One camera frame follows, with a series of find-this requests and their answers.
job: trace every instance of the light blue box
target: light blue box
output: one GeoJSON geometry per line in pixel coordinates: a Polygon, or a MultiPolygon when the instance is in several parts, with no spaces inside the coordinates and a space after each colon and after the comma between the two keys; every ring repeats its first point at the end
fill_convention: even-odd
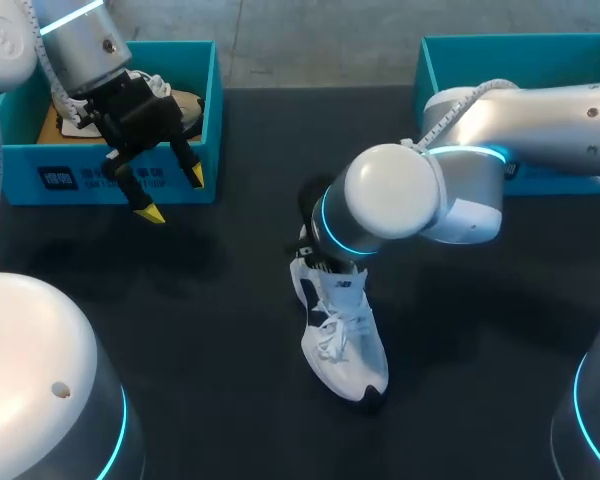
{"type": "MultiPolygon", "coordinates": [[[[199,142],[190,142],[202,161],[204,188],[194,189],[168,143],[144,152],[131,163],[136,177],[156,204],[212,203],[216,195],[222,135],[222,76],[213,42],[130,42],[130,69],[159,74],[176,90],[206,101],[199,142]]],[[[126,204],[115,184],[100,177],[111,151],[107,145],[36,145],[51,95],[40,71],[18,90],[0,98],[4,137],[4,193],[12,205],[126,204]],[[50,190],[41,171],[70,169],[75,190],[50,190]]]]}
{"type": "MultiPolygon", "coordinates": [[[[493,78],[521,88],[600,83],[600,33],[424,37],[415,80],[418,125],[437,92],[493,78]]],[[[509,168],[507,195],[600,193],[587,177],[524,164],[509,168]]]]}

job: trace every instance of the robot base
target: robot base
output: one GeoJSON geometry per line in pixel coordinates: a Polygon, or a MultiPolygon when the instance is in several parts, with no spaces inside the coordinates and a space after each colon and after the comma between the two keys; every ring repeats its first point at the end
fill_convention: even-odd
{"type": "Polygon", "coordinates": [[[561,480],[600,480],[600,334],[553,417],[550,441],[561,480]]]}
{"type": "Polygon", "coordinates": [[[140,480],[138,418],[66,295],[0,273],[0,480],[140,480]]]}

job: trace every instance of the shoe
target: shoe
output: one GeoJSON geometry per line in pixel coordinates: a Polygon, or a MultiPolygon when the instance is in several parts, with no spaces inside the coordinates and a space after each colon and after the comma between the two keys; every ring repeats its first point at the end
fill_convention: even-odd
{"type": "MultiPolygon", "coordinates": [[[[160,75],[151,76],[148,73],[145,73],[141,70],[127,70],[127,73],[129,74],[129,77],[132,80],[140,77],[144,78],[147,82],[147,85],[149,85],[151,91],[156,97],[164,98],[169,95],[172,95],[173,98],[175,98],[176,103],[178,104],[178,106],[180,107],[180,111],[182,112],[182,125],[183,130],[185,132],[191,130],[202,117],[202,114],[204,113],[204,100],[202,100],[197,95],[194,95],[193,93],[189,92],[182,92],[180,90],[173,90],[171,88],[171,84],[165,82],[160,75]]],[[[51,98],[53,101],[53,106],[57,110],[58,114],[64,120],[67,120],[67,122],[70,123],[71,115],[69,114],[67,107],[64,106],[62,102],[60,102],[60,99],[55,92],[52,92],[51,98]]],[[[71,100],[76,106],[80,116],[84,116],[87,114],[87,112],[84,109],[84,107],[87,105],[86,100],[71,100]]]]}
{"type": "MultiPolygon", "coordinates": [[[[304,227],[300,237],[306,238],[304,227]]],[[[389,367],[364,292],[367,271],[359,272],[353,263],[344,273],[310,268],[300,254],[290,269],[307,312],[301,345],[311,369],[336,395],[374,407],[387,390],[389,367]]]]}

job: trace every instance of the gray floor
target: gray floor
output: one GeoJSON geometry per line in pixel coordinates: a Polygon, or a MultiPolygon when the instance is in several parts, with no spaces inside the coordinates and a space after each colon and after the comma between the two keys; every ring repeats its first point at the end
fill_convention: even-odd
{"type": "Polygon", "coordinates": [[[111,0],[127,39],[215,40],[232,87],[411,83],[423,35],[600,32],[600,0],[111,0]]]}

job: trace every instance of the black tabletop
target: black tabletop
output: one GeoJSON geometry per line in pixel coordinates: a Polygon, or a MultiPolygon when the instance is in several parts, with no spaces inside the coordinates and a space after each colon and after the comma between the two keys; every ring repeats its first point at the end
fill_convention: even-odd
{"type": "Polygon", "coordinates": [[[508,199],[483,246],[395,242],[366,265],[390,366],[375,416],[300,350],[284,247],[303,180],[414,136],[411,89],[229,90],[220,194],[0,211],[0,271],[85,312],[142,420],[148,480],[547,479],[549,425],[600,328],[600,197],[508,199]]]}

